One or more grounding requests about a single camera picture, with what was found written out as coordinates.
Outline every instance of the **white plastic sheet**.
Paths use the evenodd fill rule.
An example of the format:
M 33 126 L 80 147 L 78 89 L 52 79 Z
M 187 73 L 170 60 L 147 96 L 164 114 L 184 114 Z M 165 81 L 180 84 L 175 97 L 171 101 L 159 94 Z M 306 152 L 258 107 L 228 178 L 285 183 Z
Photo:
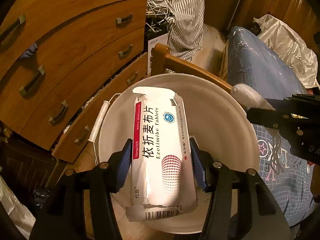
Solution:
M 36 222 L 36 218 L 24 205 L 19 202 L 1 176 L 0 201 L 10 219 L 13 221 L 19 231 L 26 239 L 29 239 L 33 225 Z
M 303 39 L 287 24 L 269 14 L 254 21 L 262 30 L 258 38 L 293 69 L 304 87 L 319 87 L 316 80 L 317 57 L 311 49 L 307 48 Z

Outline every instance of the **chair backrest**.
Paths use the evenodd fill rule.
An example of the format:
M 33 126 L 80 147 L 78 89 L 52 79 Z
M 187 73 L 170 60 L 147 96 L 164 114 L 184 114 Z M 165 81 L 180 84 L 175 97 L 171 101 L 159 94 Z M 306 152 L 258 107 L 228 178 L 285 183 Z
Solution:
M 151 51 L 151 76 L 166 73 L 170 69 L 176 73 L 190 74 L 204 78 L 226 92 L 230 93 L 232 86 L 212 73 L 183 59 L 170 55 L 170 48 L 158 43 Z

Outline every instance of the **white cardboard box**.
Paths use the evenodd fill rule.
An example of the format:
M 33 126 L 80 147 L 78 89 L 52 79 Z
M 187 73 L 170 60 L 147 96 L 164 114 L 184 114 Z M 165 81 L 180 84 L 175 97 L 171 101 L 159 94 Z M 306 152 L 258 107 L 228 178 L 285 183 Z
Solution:
M 174 91 L 136 87 L 130 221 L 172 217 L 197 206 L 183 100 Z

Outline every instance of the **metal handle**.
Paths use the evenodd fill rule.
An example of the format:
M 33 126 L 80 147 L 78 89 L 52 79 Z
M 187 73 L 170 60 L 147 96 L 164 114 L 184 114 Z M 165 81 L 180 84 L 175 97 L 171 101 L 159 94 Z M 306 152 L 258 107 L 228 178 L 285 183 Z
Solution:
M 129 52 L 132 50 L 132 48 L 133 48 L 133 45 L 130 44 L 127 50 L 125 50 L 125 51 L 119 51 L 119 59 L 123 59 L 123 58 L 127 57 L 127 55 L 128 55 Z
M 62 103 L 61 103 L 61 105 L 62 105 L 62 108 L 61 108 L 61 110 L 60 110 L 60 112 L 55 116 L 55 117 L 50 117 L 49 118 L 49 123 L 51 123 L 51 124 L 55 124 L 57 121 L 59 121 L 59 119 L 61 118 L 61 117 L 63 117 L 64 116 L 64 114 L 67 112 L 67 109 L 68 109 L 68 104 L 67 104 L 67 102 L 64 100 Z
M 19 18 L 10 26 L 8 26 L 3 33 L 0 34 L 0 43 L 19 25 L 23 24 L 26 21 L 25 14 L 19 16 Z
M 116 26 L 118 26 L 118 25 L 120 25 L 121 23 L 123 24 L 123 23 L 128 23 L 128 22 L 130 22 L 131 20 L 132 20 L 132 13 L 131 14 L 129 14 L 127 17 L 123 17 L 123 18 L 117 18 L 116 19 Z
M 20 88 L 20 94 L 24 97 L 30 90 L 31 88 L 41 79 L 41 77 L 44 75 L 45 69 L 43 65 L 41 65 L 38 68 L 38 73 L 32 78 L 32 80 L 25 86 L 22 86 Z
M 137 78 L 137 76 L 138 76 L 138 71 L 135 72 L 132 78 L 127 80 L 127 85 L 130 86 L 130 84 Z
M 75 140 L 76 144 L 79 144 L 84 139 L 84 137 L 88 134 L 88 132 L 90 130 L 88 125 L 84 129 L 85 129 L 84 135 L 81 138 L 77 138 Z

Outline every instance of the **barcode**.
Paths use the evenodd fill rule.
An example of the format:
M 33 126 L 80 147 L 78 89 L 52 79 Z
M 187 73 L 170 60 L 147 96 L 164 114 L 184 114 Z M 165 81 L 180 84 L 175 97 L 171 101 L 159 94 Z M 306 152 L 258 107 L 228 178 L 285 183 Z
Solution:
M 153 212 L 145 212 L 146 219 L 145 220 L 155 220 L 155 219 L 162 219 L 162 218 L 169 218 L 174 217 L 180 214 L 182 209 L 182 205 L 176 206 L 178 209 L 176 210 L 163 210 L 163 211 L 153 211 Z

